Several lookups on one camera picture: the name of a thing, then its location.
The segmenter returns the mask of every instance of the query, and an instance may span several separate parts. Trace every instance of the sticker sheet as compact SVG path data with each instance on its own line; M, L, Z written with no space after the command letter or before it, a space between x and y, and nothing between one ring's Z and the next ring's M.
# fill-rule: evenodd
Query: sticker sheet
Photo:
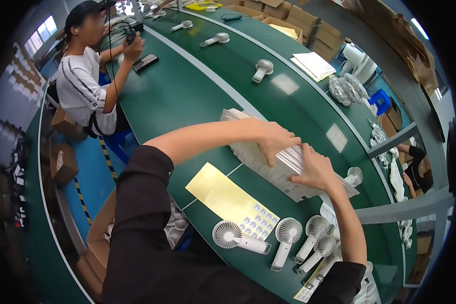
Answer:
M280 220L209 162L189 182L186 190L220 218L234 221L244 234L259 240L267 239Z

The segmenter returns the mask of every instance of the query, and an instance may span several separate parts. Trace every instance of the black cap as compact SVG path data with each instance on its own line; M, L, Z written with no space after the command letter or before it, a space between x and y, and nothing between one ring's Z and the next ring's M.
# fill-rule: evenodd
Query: black cap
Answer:
M81 23L85 20L86 16L92 13L99 13L104 11L105 4L102 2L97 3L93 0L84 1L76 5L66 18L66 24L64 25L64 34L67 39L71 39L71 27L80 26Z

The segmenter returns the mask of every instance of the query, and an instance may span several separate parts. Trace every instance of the white t-shirt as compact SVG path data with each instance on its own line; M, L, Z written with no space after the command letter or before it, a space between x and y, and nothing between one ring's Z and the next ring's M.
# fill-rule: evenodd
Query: white t-shirt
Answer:
M57 96L61 107L82 126L88 126L91 114L96 111L100 131L111 135L117 125L116 105L111 113L103 113L108 85L98 84L100 60L101 56L89 47L81 56L64 56L57 71ZM101 135L95 125L92 129Z

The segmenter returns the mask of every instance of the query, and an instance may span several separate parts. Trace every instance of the yellow black tape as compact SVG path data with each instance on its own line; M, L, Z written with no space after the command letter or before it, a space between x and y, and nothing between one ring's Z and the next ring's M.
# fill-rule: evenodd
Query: yellow black tape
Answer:
M106 159L106 164L108 165L108 168L110 169L111 172L111 177L113 177L113 180L115 183L117 183L117 174L115 173L115 169L113 168L113 165L111 164L110 156L108 155L108 151L106 150L106 145L105 141L103 140L103 136L100 136L100 144L102 145L103 149L103 155L105 155Z
M91 218L89 217L88 210L86 210L85 201L83 200L83 195L81 195L81 190L79 190L78 179L76 177L74 177L74 184L76 185L76 191L78 191L79 200L80 200L81 204L83 205L83 210L85 211L85 216L88 219L89 225L91 226L91 224L93 222L91 221Z

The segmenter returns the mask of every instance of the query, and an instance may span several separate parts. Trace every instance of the worker in black shirt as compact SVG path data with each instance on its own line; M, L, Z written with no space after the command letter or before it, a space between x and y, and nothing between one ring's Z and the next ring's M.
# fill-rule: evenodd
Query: worker in black shirt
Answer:
M184 127L139 147L118 178L103 302L284 303L236 269L204 255L170 249L163 228L170 217L167 185L174 166L209 149L257 142L269 166L282 149L301 144L274 122L249 118ZM328 158L302 145L304 172L292 176L328 193L339 223L344 262L333 265L310 303L351 303L365 272L363 228Z
M398 145L397 149L413 157L403 175L404 181L409 186L410 196L419 197L426 193L434 183L429 156L423 149L406 144Z

